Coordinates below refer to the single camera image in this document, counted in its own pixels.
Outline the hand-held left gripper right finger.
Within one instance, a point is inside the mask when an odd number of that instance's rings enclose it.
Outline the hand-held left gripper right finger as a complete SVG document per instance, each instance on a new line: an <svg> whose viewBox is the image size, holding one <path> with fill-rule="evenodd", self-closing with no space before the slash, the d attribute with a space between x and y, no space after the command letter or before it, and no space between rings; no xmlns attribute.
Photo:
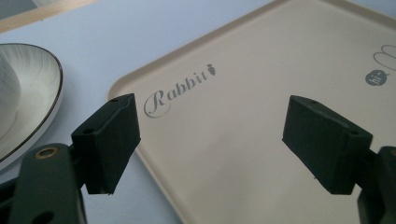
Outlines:
<svg viewBox="0 0 396 224"><path fill-rule="evenodd" d="M292 95L282 141L331 194L349 195L373 136L329 107Z"/></svg>

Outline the beige plastic tray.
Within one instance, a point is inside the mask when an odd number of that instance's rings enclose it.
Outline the beige plastic tray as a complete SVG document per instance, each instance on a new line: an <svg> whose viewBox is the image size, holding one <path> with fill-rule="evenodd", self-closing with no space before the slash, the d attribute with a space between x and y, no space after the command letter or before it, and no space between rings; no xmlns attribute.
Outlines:
<svg viewBox="0 0 396 224"><path fill-rule="evenodd" d="M137 154L184 224L360 224L285 146L289 98L396 146L396 19L347 0L275 0L116 81Z"/></svg>

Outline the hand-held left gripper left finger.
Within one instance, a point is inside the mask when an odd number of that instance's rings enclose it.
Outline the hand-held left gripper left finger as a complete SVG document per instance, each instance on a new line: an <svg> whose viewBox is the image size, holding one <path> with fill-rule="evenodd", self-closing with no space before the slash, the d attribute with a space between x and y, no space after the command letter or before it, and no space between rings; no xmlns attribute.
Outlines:
<svg viewBox="0 0 396 224"><path fill-rule="evenodd" d="M106 102L71 137L82 157L87 191L113 194L141 140L134 94Z"/></svg>

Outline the white plate with dark rim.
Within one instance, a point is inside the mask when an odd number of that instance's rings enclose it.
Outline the white plate with dark rim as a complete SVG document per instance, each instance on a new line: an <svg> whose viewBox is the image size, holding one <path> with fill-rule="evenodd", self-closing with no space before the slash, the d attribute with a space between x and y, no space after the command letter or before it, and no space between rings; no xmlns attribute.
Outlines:
<svg viewBox="0 0 396 224"><path fill-rule="evenodd" d="M0 44L21 84L16 120L0 138L0 171L16 162L42 136L57 114L64 93L63 68L49 50L28 44Z"/></svg>

